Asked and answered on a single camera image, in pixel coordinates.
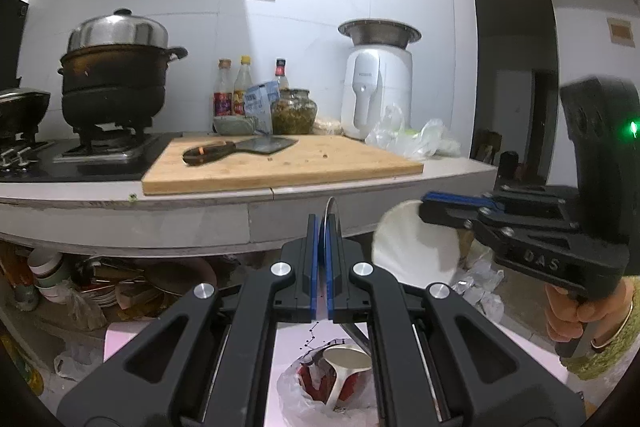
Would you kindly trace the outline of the person right hand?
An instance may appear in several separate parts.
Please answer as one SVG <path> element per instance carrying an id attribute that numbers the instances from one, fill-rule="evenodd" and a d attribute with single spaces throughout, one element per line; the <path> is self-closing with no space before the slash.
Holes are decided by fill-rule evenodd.
<path id="1" fill-rule="evenodd" d="M 570 298 L 564 288 L 547 284 L 544 288 L 548 299 L 546 316 L 547 334 L 555 343 L 568 343 L 584 335 L 586 325 L 597 325 L 593 334 L 596 346 L 603 346 L 614 338 L 626 323 L 634 299 L 634 280 L 624 277 L 612 295 L 598 300 L 578 303 Z"/>

